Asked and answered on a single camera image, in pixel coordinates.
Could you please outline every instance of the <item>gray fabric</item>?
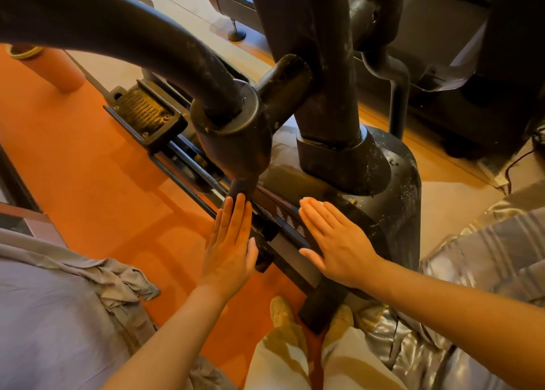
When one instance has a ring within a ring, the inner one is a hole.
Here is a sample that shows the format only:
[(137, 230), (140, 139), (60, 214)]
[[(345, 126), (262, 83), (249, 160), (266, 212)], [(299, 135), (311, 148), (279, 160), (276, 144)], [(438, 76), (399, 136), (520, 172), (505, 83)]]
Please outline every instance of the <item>gray fabric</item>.
[[(490, 207), (424, 259), (420, 271), (542, 307), (544, 258), (545, 182), (539, 182)], [(511, 388), (446, 338), (383, 304), (361, 311), (356, 321), (371, 350), (409, 390)]]
[[(97, 390), (154, 334), (136, 268), (0, 229), (0, 389)], [(235, 385), (199, 356), (186, 390)]]

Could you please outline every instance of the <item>hand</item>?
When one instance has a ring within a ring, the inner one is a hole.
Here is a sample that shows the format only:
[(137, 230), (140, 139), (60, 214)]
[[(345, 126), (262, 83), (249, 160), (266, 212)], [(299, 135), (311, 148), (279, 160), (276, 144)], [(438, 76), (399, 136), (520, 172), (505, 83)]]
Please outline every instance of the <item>hand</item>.
[(252, 205), (244, 201), (238, 194), (233, 210), (233, 198), (227, 197), (218, 211), (198, 285), (212, 288), (223, 305), (248, 281), (257, 260), (255, 238), (248, 240)]
[(374, 251), (361, 228), (329, 202), (303, 198), (300, 204), (299, 215), (324, 257), (308, 248), (299, 252), (333, 281), (367, 289), (383, 259)]

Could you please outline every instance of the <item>forearm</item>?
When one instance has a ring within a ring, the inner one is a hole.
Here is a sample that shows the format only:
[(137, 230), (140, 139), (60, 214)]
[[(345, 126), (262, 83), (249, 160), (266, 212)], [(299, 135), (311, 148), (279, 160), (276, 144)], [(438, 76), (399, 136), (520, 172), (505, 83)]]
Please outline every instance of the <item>forearm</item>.
[(225, 303), (197, 287), (102, 390), (179, 390)]
[(377, 273), (362, 285), (375, 298), (451, 340), (516, 388), (545, 382), (545, 310), (387, 261)]

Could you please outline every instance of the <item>gym equipment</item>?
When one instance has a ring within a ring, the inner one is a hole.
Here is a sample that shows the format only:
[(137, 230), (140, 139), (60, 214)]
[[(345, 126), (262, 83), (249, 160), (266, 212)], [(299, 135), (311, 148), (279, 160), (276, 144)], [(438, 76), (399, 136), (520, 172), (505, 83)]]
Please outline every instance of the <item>gym equipment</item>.
[[(233, 22), (267, 34), (255, 0), (209, 1)], [(351, 13), (359, 1), (350, 0)], [(409, 69), (409, 113), (443, 136), (449, 155), (509, 158), (528, 139), (531, 121), (543, 114), (544, 24), (542, 0), (403, 1), (399, 35), (387, 51)], [(238, 36), (245, 34), (239, 29)], [(378, 98), (380, 108), (389, 84), (365, 67), (364, 36), (353, 41), (360, 98)]]
[[(418, 267), (421, 184), (401, 141), (408, 70), (385, 49), (402, 1), (254, 0), (276, 61), (256, 84), (137, 0), (0, 0), (0, 41), (145, 68), (106, 110), (212, 217), (226, 195), (251, 198), (257, 268), (275, 263), (308, 295), (300, 316), (319, 332), (349, 291), (297, 253), (319, 250), (298, 215), (302, 197), (332, 202), (379, 255)], [(353, 37), (391, 83), (390, 133), (359, 124)]]

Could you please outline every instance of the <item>orange cylinder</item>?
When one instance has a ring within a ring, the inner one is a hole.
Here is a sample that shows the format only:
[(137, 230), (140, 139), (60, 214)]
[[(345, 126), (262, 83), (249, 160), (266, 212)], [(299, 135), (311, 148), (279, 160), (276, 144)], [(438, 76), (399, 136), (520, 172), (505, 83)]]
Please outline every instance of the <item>orange cylinder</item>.
[(8, 45), (8, 54), (65, 93), (76, 91), (85, 83), (85, 74), (64, 50)]

